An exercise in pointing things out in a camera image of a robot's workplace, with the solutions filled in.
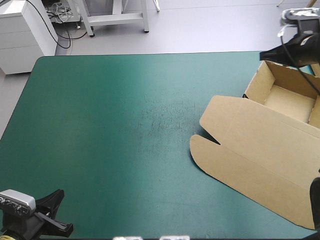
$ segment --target metal frame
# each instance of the metal frame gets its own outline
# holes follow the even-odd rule
[[[116,25],[116,24],[131,24],[143,21],[144,32],[149,32],[149,22],[148,22],[148,12],[146,0],[141,0],[141,12],[135,13],[123,13],[125,7],[127,7],[127,2],[125,7],[123,7],[122,0],[113,0],[112,15],[99,15],[90,16],[86,1],[76,0],[80,10],[80,14],[83,19],[86,31],[90,37],[93,37],[94,26],[106,26],[106,25]]]

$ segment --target table surface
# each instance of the table surface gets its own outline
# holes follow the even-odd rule
[[[0,190],[65,190],[74,238],[301,238],[206,175],[189,150],[213,95],[242,96],[258,52],[40,58],[0,140]]]

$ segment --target floor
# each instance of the floor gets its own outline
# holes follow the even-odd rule
[[[95,37],[72,42],[67,51],[58,47],[56,55],[167,54],[233,51],[263,51],[280,44],[281,12],[305,7],[308,0],[159,0],[157,12],[147,1],[150,32],[142,23],[96,27]],[[112,0],[87,0],[91,15],[109,13]],[[128,12],[140,9],[140,0],[131,0]],[[84,33],[70,24],[73,37]],[[57,26],[57,31],[66,34]],[[294,29],[286,32],[290,39]],[[68,42],[60,39],[62,45]],[[0,137],[2,136],[29,74],[5,76],[0,71]]]

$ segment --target drawer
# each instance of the drawer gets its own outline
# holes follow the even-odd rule
[[[0,49],[37,46],[31,31],[19,31],[0,34]]]
[[[0,34],[28,31],[30,31],[30,28],[23,16],[10,16],[0,18]]]
[[[5,74],[28,73],[42,56],[39,46],[0,49],[0,68]]]

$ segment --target corrugated cardboard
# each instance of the corrugated cardboard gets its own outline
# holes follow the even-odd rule
[[[220,145],[192,136],[194,161],[266,208],[314,229],[309,191],[320,175],[317,93],[296,70],[263,62],[245,94],[248,99],[211,99],[200,124]]]

